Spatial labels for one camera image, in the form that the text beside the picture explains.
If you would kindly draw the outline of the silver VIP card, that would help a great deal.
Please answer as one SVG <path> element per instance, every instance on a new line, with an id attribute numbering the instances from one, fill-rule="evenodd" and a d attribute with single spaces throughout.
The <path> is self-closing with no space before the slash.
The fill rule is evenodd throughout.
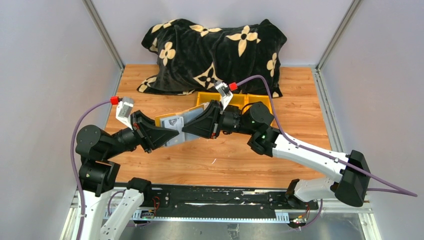
<path id="1" fill-rule="evenodd" d="M 184 117 L 180 115 L 163 117 L 160 119 L 163 128 L 181 131 L 184 127 Z"/>

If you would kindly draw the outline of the yellow leather card holder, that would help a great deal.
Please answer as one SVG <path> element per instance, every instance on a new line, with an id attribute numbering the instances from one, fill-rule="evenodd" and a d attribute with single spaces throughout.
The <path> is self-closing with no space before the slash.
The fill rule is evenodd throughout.
<path id="1" fill-rule="evenodd" d="M 199 139 L 200 136 L 183 132 L 182 129 L 188 122 L 199 116 L 208 107 L 208 105 L 209 103 L 201 103 L 200 105 L 181 112 L 169 113 L 155 117 L 154 122 L 157 127 L 178 131 L 178 135 L 168 140 L 164 146 L 171 147 Z"/>

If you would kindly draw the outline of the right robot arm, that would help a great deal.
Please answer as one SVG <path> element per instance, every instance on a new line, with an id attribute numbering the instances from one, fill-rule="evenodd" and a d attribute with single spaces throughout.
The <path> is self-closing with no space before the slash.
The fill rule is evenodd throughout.
<path id="1" fill-rule="evenodd" d="M 320 199 L 337 199 L 351 207 L 362 207 L 370 182 L 369 167 L 364 155 L 335 152 L 300 141 L 273 127 L 274 116 L 262 102 L 247 109 L 212 100 L 207 108 L 184 124 L 182 131 L 205 139 L 215 139 L 220 133 L 249 135 L 248 146 L 259 155 L 293 161 L 324 174 L 312 180 L 294 179 L 287 187 L 285 198 L 290 205 Z"/>

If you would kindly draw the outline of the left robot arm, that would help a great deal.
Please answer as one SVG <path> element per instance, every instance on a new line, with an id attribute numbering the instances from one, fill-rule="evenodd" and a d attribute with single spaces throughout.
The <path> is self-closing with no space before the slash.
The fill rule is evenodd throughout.
<path id="1" fill-rule="evenodd" d="M 96 125 L 84 126 L 74 135 L 74 152 L 80 155 L 78 171 L 78 206 L 81 216 L 75 233 L 77 240 L 117 240 L 136 209 L 144 203 L 157 207 L 149 180 L 133 177 L 126 185 L 121 201 L 106 223 L 104 211 L 112 197 L 120 164 L 111 159 L 142 147 L 147 153 L 165 145 L 179 134 L 177 130 L 158 127 L 141 111 L 132 113 L 129 126 L 109 134 Z"/>

